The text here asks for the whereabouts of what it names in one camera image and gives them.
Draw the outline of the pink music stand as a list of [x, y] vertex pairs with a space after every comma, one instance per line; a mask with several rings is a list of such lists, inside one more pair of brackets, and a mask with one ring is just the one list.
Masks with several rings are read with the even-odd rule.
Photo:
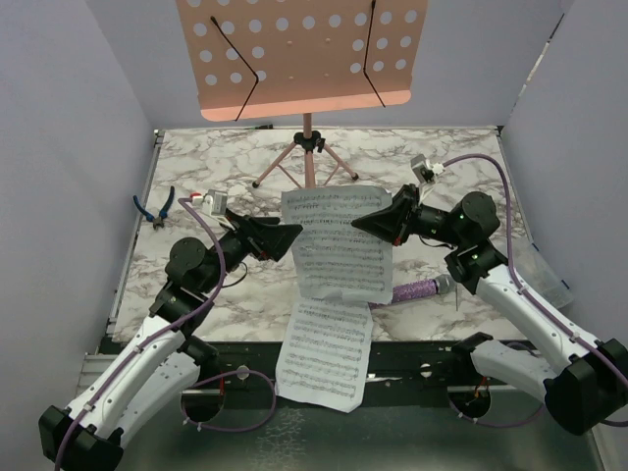
[[327, 153], [359, 176], [312, 126], [315, 113], [390, 108], [411, 96], [426, 1], [180, 1], [177, 10], [208, 122], [299, 115], [302, 131], [270, 165]]

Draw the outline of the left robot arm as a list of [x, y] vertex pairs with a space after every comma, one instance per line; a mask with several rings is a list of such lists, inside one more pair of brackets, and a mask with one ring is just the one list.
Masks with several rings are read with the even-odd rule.
[[223, 377], [216, 348], [194, 332], [214, 306], [227, 273], [251, 256], [281, 260], [303, 228], [274, 217], [228, 211], [225, 233], [207, 247], [184, 237], [170, 251], [167, 282], [132, 340], [66, 407], [48, 407], [38, 429], [58, 470], [114, 470], [141, 428], [192, 385]]

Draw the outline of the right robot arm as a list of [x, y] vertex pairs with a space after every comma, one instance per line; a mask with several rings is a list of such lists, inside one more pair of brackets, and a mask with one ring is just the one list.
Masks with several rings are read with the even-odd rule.
[[445, 262], [453, 279], [494, 307], [540, 352], [535, 358], [485, 334], [457, 345], [452, 376], [472, 384], [490, 377], [542, 402], [565, 431], [580, 436], [627, 404], [627, 349], [616, 339], [598, 340], [564, 317], [525, 285], [491, 243], [499, 220], [493, 199], [465, 195], [450, 211], [421, 203], [419, 189], [404, 185], [389, 207], [351, 225], [399, 246], [424, 236], [453, 246]]

